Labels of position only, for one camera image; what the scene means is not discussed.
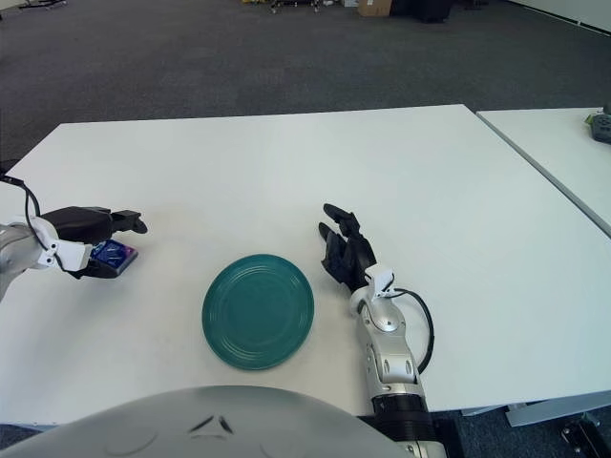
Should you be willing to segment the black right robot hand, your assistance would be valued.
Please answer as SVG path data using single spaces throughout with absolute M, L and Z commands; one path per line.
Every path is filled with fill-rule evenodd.
M 319 223 L 319 234 L 326 243 L 321 264 L 333 279 L 353 293 L 368 285 L 366 270 L 376 263 L 376 258 L 353 213 L 330 203 L 324 204 L 323 211 L 338 225 L 339 233 Z

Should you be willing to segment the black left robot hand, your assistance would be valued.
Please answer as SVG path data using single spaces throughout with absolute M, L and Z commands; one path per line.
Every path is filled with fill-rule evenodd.
M 64 207 L 42 215 L 55 230 L 59 240 L 81 243 L 84 257 L 67 267 L 60 249 L 58 265 L 76 279 L 117 278 L 137 257 L 137 250 L 113 239 L 114 233 L 146 234 L 148 227 L 141 213 L 132 210 L 112 212 L 102 207 Z

